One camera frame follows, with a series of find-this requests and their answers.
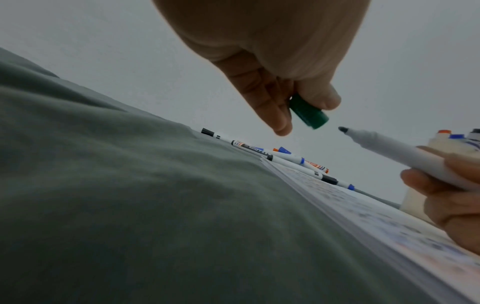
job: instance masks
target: book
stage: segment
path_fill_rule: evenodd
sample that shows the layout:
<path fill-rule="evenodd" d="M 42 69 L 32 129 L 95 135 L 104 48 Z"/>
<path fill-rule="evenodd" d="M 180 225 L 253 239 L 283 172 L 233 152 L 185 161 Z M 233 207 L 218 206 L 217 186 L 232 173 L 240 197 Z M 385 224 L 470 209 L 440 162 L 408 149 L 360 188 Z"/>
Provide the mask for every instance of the book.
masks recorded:
<path fill-rule="evenodd" d="M 443 230 L 294 169 L 260 161 L 437 302 L 480 304 L 480 256 L 456 245 Z"/>

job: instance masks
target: stack of paper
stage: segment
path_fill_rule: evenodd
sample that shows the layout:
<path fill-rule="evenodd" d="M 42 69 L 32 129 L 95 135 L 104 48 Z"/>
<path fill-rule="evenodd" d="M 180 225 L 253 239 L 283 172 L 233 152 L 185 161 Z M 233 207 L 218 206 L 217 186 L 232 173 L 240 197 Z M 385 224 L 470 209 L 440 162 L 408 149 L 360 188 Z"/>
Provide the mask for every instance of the stack of paper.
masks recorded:
<path fill-rule="evenodd" d="M 296 170 L 261 161 L 439 303 L 480 303 L 480 257 L 457 246 L 444 231 L 380 202 L 363 201 Z"/>

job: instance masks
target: paper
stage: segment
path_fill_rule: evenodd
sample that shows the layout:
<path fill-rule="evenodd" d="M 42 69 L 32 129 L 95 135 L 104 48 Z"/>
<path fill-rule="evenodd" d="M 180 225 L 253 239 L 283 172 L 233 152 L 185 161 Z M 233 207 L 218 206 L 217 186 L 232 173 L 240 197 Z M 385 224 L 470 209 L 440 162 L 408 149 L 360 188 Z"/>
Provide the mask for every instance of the paper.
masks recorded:
<path fill-rule="evenodd" d="M 442 230 L 299 171 L 261 161 L 399 275 L 407 276 L 439 302 L 480 303 L 480 257 L 457 246 Z"/>

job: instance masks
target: marker tip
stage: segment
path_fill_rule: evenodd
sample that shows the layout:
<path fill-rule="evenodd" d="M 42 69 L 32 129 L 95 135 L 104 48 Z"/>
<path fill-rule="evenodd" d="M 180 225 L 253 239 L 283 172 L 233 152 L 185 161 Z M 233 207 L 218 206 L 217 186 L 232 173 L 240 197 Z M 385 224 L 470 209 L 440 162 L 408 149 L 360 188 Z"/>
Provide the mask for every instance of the marker tip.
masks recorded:
<path fill-rule="evenodd" d="M 349 129 L 346 127 L 338 127 L 338 129 L 344 133 L 346 133 Z"/>

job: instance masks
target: hand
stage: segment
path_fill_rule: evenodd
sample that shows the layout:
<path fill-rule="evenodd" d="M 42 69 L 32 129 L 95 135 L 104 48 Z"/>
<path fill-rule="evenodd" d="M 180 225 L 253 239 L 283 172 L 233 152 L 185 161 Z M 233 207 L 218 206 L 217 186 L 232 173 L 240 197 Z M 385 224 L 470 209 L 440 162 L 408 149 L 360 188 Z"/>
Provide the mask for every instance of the hand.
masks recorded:
<path fill-rule="evenodd" d="M 180 38 L 216 65 L 278 135 L 289 98 L 336 108 L 330 82 L 370 0 L 153 0 Z"/>
<path fill-rule="evenodd" d="M 453 172 L 480 184 L 480 159 L 445 154 L 420 147 L 445 158 Z M 480 193 L 466 192 L 416 169 L 401 173 L 404 183 L 425 195 L 425 214 L 458 245 L 480 254 Z"/>

